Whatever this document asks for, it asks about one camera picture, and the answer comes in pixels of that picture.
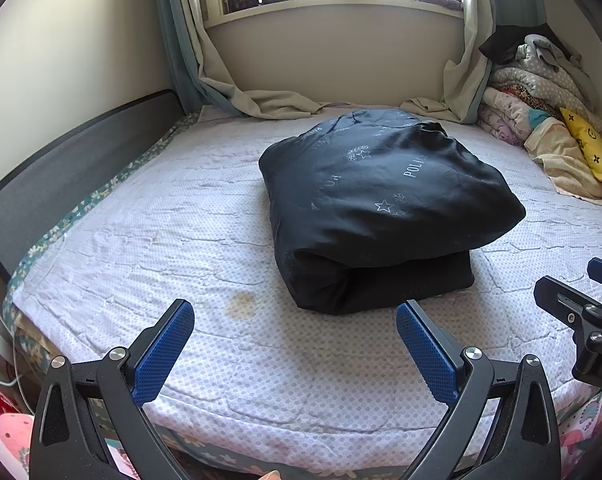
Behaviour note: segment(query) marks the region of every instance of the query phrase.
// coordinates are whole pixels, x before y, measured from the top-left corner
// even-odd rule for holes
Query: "window sill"
[[[266,12],[276,12],[278,10],[298,9],[300,7],[314,7],[323,5],[380,5],[404,7],[407,9],[437,12],[439,14],[446,14],[448,16],[453,16],[454,18],[463,19],[463,12],[460,10],[450,10],[446,9],[446,7],[427,4],[425,2],[418,2],[416,0],[290,0],[287,2],[278,2],[276,4],[252,7],[252,9],[237,10],[236,12],[225,14],[220,18],[207,20],[207,22],[204,22],[203,25],[205,28],[212,28],[217,27],[217,25],[223,25],[224,23],[234,22],[235,20],[249,18],[250,16],[265,14]]]

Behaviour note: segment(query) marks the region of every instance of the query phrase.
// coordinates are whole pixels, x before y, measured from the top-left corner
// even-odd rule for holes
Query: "white quilted bed sheet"
[[[349,110],[296,121],[200,122],[134,173],[35,263],[13,301],[73,362],[129,345],[175,298],[195,332],[150,419],[266,462],[315,470],[406,465],[446,409],[396,335],[394,309],[331,317],[298,309],[273,258],[257,161],[277,140]],[[602,206],[558,195],[519,148],[444,122],[498,168],[527,209],[472,252],[475,284],[421,301],[462,345],[542,359],[561,410],[587,395],[572,379],[572,333],[534,304],[541,276],[602,302],[586,275],[602,258]],[[476,452],[486,417],[468,448]]]

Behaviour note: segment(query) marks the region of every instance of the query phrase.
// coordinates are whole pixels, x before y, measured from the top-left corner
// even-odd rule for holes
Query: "metal bolt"
[[[483,352],[476,348],[476,346],[470,346],[469,348],[465,349],[465,355],[468,359],[473,359],[476,361],[477,359],[481,359]]]
[[[50,362],[50,366],[52,366],[53,368],[60,368],[62,367],[64,364],[66,364],[66,358],[63,357],[63,355],[57,356],[55,357],[51,362]]]
[[[537,366],[539,366],[541,364],[541,361],[537,356],[529,354],[529,355],[526,355],[526,363],[529,364],[530,366],[533,366],[536,368]]]
[[[110,353],[108,354],[108,357],[113,361],[120,361],[125,356],[126,356],[125,348],[114,348],[114,349],[110,350]]]

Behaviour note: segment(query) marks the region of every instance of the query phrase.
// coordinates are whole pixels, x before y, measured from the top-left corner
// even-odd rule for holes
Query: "black garment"
[[[438,123],[358,110],[259,160],[275,259],[301,308],[347,314],[472,285],[468,250],[525,209]]]
[[[526,42],[528,34],[545,36],[561,49],[567,59],[571,58],[572,54],[570,51],[565,48],[564,44],[561,43],[561,40],[559,40],[547,23],[542,23],[542,25],[534,27],[497,25],[496,31],[479,47],[479,52],[496,64],[507,64],[516,56],[518,46]]]

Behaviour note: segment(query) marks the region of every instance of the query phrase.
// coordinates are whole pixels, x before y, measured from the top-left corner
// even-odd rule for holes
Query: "yellow pillow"
[[[598,132],[582,117],[561,108],[568,130],[577,141],[585,160],[598,181],[602,182],[602,139]]]

